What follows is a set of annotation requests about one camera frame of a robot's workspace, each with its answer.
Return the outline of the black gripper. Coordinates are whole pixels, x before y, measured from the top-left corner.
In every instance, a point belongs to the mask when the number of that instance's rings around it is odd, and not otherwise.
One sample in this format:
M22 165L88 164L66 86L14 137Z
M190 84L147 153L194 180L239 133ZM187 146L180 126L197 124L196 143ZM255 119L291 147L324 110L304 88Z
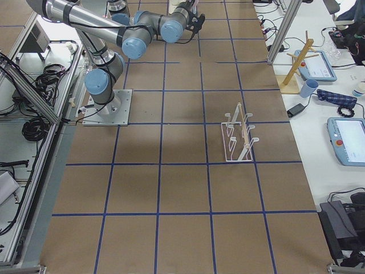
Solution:
M186 29L188 31L200 31L202 29L204 22L205 22L205 14L196 15L190 13Z

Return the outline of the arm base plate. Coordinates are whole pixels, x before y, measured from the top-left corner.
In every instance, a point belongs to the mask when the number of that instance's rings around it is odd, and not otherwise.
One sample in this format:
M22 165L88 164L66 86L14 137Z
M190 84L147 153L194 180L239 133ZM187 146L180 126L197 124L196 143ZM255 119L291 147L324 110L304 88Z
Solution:
M114 99L105 107L94 104L92 96L88 103L94 106L86 110L82 120L84 126L127 126L132 100L132 89L113 90Z

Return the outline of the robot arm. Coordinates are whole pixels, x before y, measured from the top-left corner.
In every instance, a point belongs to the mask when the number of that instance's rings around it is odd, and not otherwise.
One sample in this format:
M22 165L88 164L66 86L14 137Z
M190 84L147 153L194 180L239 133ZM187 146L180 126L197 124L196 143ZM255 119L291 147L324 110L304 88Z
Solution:
M28 1L28 5L37 14L76 30L94 66L84 84L101 116L120 109L113 86L125 66L123 56L109 49L108 43L119 46L129 59L139 59L154 37L176 43L185 30L196 35L205 22L205 15L196 12L195 1L180 2L168 15L139 10L133 18L126 1L108 1L110 18L85 9L80 1Z

